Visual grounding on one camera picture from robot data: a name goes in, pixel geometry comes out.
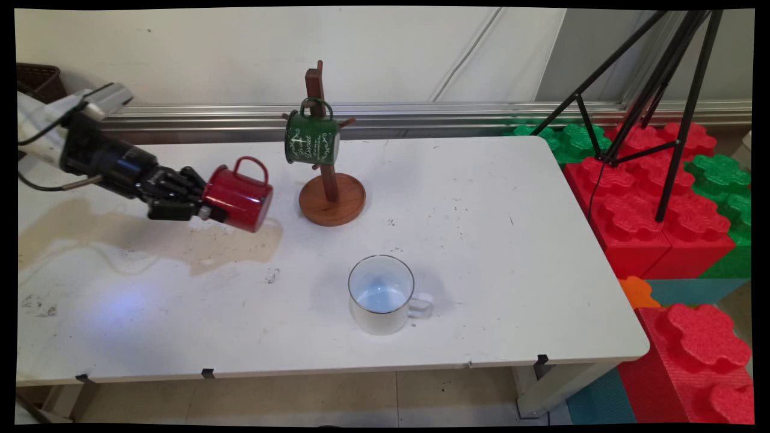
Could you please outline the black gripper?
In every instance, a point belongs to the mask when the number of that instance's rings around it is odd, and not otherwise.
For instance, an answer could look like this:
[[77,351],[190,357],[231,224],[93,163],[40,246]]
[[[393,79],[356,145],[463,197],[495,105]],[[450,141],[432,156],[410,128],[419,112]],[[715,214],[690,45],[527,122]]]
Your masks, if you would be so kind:
[[209,219],[212,208],[202,202],[174,201],[203,197],[206,181],[192,167],[179,171],[163,167],[151,153],[105,135],[98,121],[84,114],[71,115],[65,127],[65,146],[60,156],[64,172],[88,178],[99,176],[96,184],[104,189],[129,199],[150,201],[147,217],[151,220]]

